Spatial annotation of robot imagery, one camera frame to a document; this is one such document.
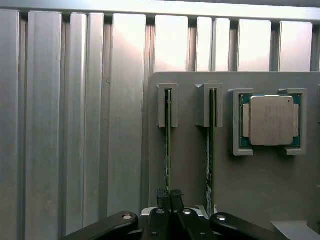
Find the vertical metal rib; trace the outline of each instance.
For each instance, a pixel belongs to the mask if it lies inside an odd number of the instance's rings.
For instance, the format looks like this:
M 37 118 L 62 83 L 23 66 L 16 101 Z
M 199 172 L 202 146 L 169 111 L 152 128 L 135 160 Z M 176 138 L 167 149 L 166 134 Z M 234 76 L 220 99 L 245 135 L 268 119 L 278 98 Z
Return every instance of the vertical metal rib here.
M 154 72 L 186 71 L 188 18 L 155 16 Z
M 155 53 L 155 18 L 146 18 L 142 100 L 142 160 L 140 208 L 149 204 L 149 77 L 153 74 Z
M 278 71 L 310 72 L 312 31 L 310 22 L 280 22 Z
M 140 212 L 146 16 L 113 16 L 108 215 Z
M 104 15 L 91 13 L 88 16 L 84 117 L 84 227 L 99 219 L 103 40 Z
M 270 70 L 271 22 L 239 20 L 237 71 L 268 72 Z
M 29 12 L 25 239 L 57 239 L 62 15 Z
M 213 22 L 212 67 L 213 72 L 229 70 L 230 20 L 218 18 Z
M 19 33 L 18 11 L 0 10 L 0 236 L 5 240 L 17 240 L 21 223 L 19 220 L 19 172 L 22 163 L 19 118 Z
M 87 16 L 70 20 L 65 78 L 65 234 L 83 227 Z
M 198 17 L 196 34 L 196 72 L 211 71 L 213 22 L 210 17 Z
M 101 95 L 101 136 L 99 165 L 99 219 L 108 216 L 108 159 L 110 123 L 110 70 L 112 45 L 112 17 L 104 19 L 103 73 Z

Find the corrugated metal wall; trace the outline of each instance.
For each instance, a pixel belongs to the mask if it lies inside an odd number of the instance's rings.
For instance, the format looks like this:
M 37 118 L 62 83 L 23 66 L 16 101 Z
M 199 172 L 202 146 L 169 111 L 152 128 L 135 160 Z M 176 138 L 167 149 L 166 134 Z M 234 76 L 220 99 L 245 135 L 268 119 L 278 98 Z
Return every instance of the corrugated metal wall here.
M 1 239 L 148 206 L 154 72 L 318 71 L 319 40 L 310 22 L 0 10 Z

